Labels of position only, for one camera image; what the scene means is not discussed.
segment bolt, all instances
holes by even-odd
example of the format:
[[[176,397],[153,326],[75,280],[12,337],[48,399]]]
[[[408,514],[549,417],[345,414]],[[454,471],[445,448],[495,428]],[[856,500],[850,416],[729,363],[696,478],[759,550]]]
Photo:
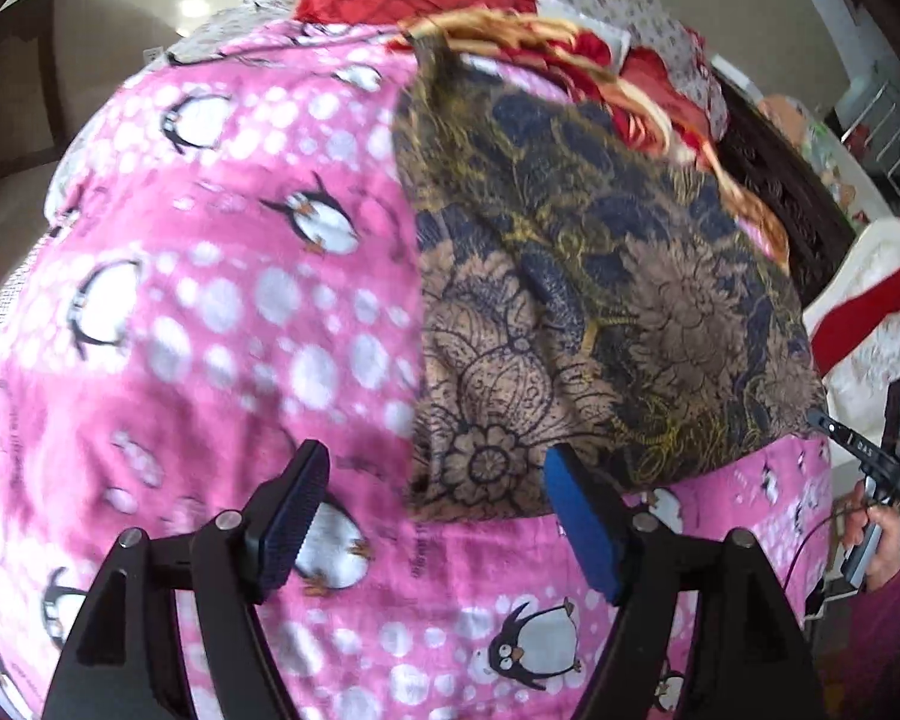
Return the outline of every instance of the bolt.
[[[654,517],[653,514],[647,514],[646,512],[640,512],[634,517],[634,528],[640,533],[653,533],[659,524],[660,520]]]
[[[117,538],[117,543],[124,549],[127,549],[127,547],[139,544],[141,538],[144,538],[144,532],[139,528],[127,528]]]
[[[221,531],[232,531],[244,519],[241,517],[240,512],[234,512],[232,509],[227,512],[220,512],[217,514],[217,518],[214,520],[217,527],[221,529]]]
[[[746,549],[756,544],[756,536],[746,528],[734,528],[730,531],[730,538],[738,547],[746,547]]]

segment hand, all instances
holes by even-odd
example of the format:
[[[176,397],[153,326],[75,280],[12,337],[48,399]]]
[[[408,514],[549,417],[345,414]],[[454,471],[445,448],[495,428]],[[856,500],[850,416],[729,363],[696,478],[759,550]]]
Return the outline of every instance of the hand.
[[[857,482],[850,507],[859,509],[864,501],[863,480]],[[900,512],[890,506],[871,506],[866,511],[851,512],[844,517],[844,548],[847,552],[864,541],[864,528],[874,522],[883,529],[874,557],[866,567],[866,590],[874,592],[896,576],[900,570]]]

